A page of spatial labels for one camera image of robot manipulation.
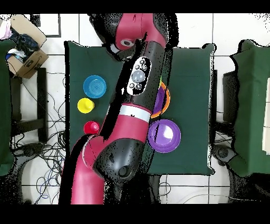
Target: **green table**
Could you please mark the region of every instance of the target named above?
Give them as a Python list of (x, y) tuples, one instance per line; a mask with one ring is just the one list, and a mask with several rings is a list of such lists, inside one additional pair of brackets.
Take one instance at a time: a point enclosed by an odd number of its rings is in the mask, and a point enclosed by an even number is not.
[(0, 176), (8, 174), (14, 162), (9, 150), (11, 139), (11, 87), (7, 52), (16, 47), (12, 40), (0, 41)]
[(239, 175), (270, 174), (270, 155), (262, 150), (267, 79), (270, 77), (270, 48), (246, 40), (233, 55), (239, 80), (234, 149), (238, 154), (229, 166)]
[[(103, 47), (86, 48), (68, 42), (70, 59), (70, 148), (84, 135), (83, 126), (90, 120), (102, 124), (109, 101), (122, 69), (122, 63), (113, 61)], [(181, 130), (180, 145), (168, 154), (154, 153), (146, 144), (142, 166), (149, 174), (201, 174), (211, 175), (208, 167), (208, 104), (210, 87), (210, 54), (214, 45), (204, 49), (173, 50), (170, 81), (166, 71), (162, 80), (171, 94), (169, 108), (163, 119), (175, 122)], [(103, 97), (93, 99), (95, 108), (88, 114), (77, 109), (83, 91), (84, 80), (97, 74), (107, 83)]]

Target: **yellow cup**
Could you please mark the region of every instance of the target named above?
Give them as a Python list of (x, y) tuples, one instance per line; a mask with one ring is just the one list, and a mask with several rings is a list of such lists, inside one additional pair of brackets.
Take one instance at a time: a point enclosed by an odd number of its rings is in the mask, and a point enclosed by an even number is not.
[(80, 99), (77, 105), (78, 110), (83, 114), (89, 113), (92, 109), (94, 109), (94, 106), (94, 102), (88, 98)]

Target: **white tile floor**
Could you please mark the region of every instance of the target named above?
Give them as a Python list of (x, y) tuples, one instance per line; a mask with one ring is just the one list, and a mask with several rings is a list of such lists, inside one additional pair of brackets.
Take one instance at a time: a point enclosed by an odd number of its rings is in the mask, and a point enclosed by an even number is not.
[[(234, 63), (228, 57), (237, 52), (238, 44), (243, 39), (253, 39), (258, 44), (270, 44), (270, 16), (269, 14), (177, 14), (179, 24), (179, 46), (182, 48), (200, 48), (206, 43), (215, 43), (217, 50), (214, 57), (214, 66), (218, 70), (218, 94), (217, 111), (223, 112), (223, 89), (222, 77), (226, 72), (235, 69)], [(57, 15), (51, 16), (41, 14), (41, 30), (48, 35), (58, 34)], [(61, 37), (47, 38), (42, 50), (48, 54), (49, 59), (43, 64), (47, 72), (48, 93), (55, 99), (55, 108), (61, 106), (64, 101), (65, 88), (62, 80), (65, 73), (64, 44), (66, 40), (75, 41), (83, 46), (101, 46), (101, 41), (89, 23), (86, 14), (61, 14)], [(30, 80), (23, 80), (34, 97), (36, 97), (36, 75)], [(57, 120), (58, 115), (53, 109), (54, 103), (48, 96), (49, 114), (52, 120)], [(36, 102), (22, 87), (22, 114), (23, 119), (36, 118)], [(60, 114), (65, 115), (65, 105), (60, 109)], [(222, 114), (217, 113), (217, 119), (222, 120)], [(56, 123), (57, 130), (64, 130), (63, 122)], [(49, 135), (56, 132), (55, 127), (49, 129)], [(23, 139), (24, 143), (37, 142), (37, 132), (29, 132)], [(54, 144), (57, 138), (50, 140)], [(218, 165), (217, 161), (211, 159), (211, 167), (215, 174), (201, 175), (169, 175), (167, 182), (171, 187), (162, 184), (160, 194), (162, 203), (226, 203), (229, 195), (229, 177), (226, 168)], [(41, 176), (48, 175), (49, 168), (40, 158), (29, 162), (23, 172), (23, 195), (33, 202), (40, 197), (37, 191), (36, 181)], [(38, 182), (38, 190), (44, 191), (42, 181)], [(57, 192), (59, 186), (50, 186), (45, 191), (39, 204), (57, 203)]]

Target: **white band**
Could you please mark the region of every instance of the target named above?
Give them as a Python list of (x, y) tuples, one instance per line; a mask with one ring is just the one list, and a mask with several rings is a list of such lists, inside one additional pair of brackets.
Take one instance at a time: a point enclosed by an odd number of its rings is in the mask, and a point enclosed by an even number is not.
[(151, 114), (147, 112), (146, 110), (143, 110), (141, 108), (134, 107), (134, 106), (127, 106), (127, 105), (121, 106), (119, 115), (127, 115), (130, 117), (136, 117), (146, 122), (149, 122), (150, 116), (151, 116)]

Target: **purple plate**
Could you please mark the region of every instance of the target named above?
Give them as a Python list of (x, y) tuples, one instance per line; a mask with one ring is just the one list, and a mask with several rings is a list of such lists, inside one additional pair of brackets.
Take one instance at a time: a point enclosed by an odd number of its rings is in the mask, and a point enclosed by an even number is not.
[(181, 132), (171, 120), (161, 119), (150, 125), (147, 141), (155, 151), (169, 153), (180, 144)]
[(162, 89), (162, 87), (160, 87), (158, 89), (158, 94), (156, 97), (156, 102), (155, 102), (153, 114), (156, 114), (157, 112), (162, 110), (164, 97), (165, 97), (165, 91)]

